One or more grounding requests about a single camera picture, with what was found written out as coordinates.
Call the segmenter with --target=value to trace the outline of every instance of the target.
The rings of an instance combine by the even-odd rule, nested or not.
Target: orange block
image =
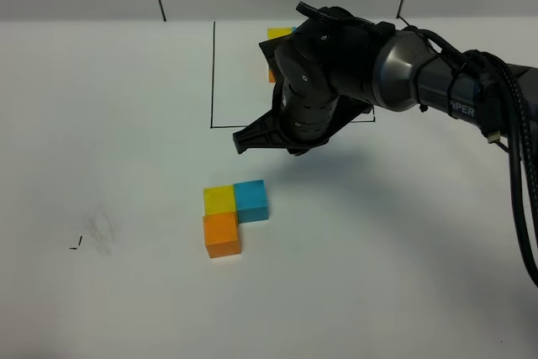
[[[204,216],[203,235],[211,258],[241,253],[236,212]]]

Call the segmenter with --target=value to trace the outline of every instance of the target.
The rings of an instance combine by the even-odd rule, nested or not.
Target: white table
[[[427,23],[538,66],[535,20]],[[1,24],[0,43],[3,356],[535,357],[507,157],[472,126],[379,108],[300,158],[237,156],[209,128],[212,22]],[[258,178],[270,220],[210,260],[203,187]]]

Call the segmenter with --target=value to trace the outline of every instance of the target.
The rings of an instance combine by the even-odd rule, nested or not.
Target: robotic arm
[[[260,44],[277,77],[272,108],[234,134],[237,151],[282,148],[302,155],[373,105],[399,112],[418,104],[423,112],[434,108],[463,119],[509,153],[516,234],[538,287],[521,180],[523,163],[538,235],[538,69],[476,50],[461,53],[431,31],[373,24],[343,8],[300,3],[297,10],[308,18],[301,26]]]

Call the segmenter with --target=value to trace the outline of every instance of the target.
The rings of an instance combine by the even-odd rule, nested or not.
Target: blue block
[[[235,207],[239,223],[269,219],[266,186],[263,180],[234,184]]]

